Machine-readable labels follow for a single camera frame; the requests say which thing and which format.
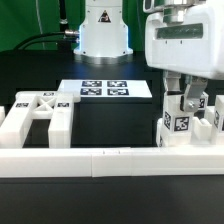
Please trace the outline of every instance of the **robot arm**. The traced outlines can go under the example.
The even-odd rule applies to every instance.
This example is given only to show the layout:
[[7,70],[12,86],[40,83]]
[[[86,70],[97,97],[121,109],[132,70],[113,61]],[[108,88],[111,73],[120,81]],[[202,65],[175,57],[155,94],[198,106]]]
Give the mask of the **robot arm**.
[[[208,79],[224,80],[224,2],[144,0],[143,9],[151,13],[146,22],[147,64],[164,70],[161,139],[165,146],[189,144],[193,116]],[[186,75],[187,84],[183,95],[179,89],[181,74]],[[220,105],[216,104],[219,115],[223,110]],[[211,124],[215,144],[223,144],[218,140],[223,139],[222,122],[215,118]]]

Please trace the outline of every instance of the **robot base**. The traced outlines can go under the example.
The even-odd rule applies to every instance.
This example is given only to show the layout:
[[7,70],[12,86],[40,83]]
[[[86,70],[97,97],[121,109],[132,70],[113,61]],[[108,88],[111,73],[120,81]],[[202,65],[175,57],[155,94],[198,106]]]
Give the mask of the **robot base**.
[[89,64],[97,64],[97,65],[111,65],[111,64],[119,64],[124,62],[130,62],[133,59],[133,54],[125,54],[118,57],[91,57],[87,55],[74,54],[75,61],[77,62],[85,62]]

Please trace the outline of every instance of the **white block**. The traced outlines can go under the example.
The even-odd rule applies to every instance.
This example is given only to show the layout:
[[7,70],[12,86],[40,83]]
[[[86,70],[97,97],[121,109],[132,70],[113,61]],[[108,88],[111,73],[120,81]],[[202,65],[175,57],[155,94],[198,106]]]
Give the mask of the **white block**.
[[58,94],[48,129],[50,148],[70,148],[73,112],[73,94]]
[[161,128],[162,128],[162,124],[163,124],[163,119],[160,118],[157,121],[157,131],[156,131],[156,144],[158,147],[161,147]]
[[32,124],[35,95],[20,95],[0,128],[1,148],[22,148]]
[[205,119],[193,118],[193,132],[198,140],[209,141],[211,139],[212,125]]
[[218,95],[215,102],[214,122],[212,123],[212,144],[224,144],[224,96]]
[[201,98],[200,98],[200,104],[199,104],[199,111],[204,111],[206,107],[208,106],[208,94],[203,92]]
[[0,177],[91,177],[91,153],[76,149],[0,150]]
[[131,176],[132,152],[119,150],[92,155],[92,176]]
[[0,127],[4,120],[5,120],[5,108],[0,107]]
[[215,117],[215,106],[207,106],[205,109],[205,115],[204,118],[210,123],[214,123],[214,117]]
[[164,147],[188,145],[191,142],[191,132],[171,133],[167,128],[161,130],[161,144]]
[[161,141],[163,146],[190,143],[193,113],[180,110],[181,95],[164,96]]

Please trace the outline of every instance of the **white robot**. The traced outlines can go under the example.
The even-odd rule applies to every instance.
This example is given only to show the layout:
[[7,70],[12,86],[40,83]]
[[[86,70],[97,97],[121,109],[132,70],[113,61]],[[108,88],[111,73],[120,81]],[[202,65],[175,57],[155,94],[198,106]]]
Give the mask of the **white robot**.
[[75,59],[94,64],[131,60],[128,27],[122,19],[122,0],[86,0],[86,18],[80,26]]
[[[144,0],[146,60],[164,69],[163,119],[158,122],[157,144],[175,146],[224,144],[224,97],[208,107],[199,121],[194,113],[206,106],[208,79],[224,79],[223,0]],[[179,79],[187,88],[180,94]]]

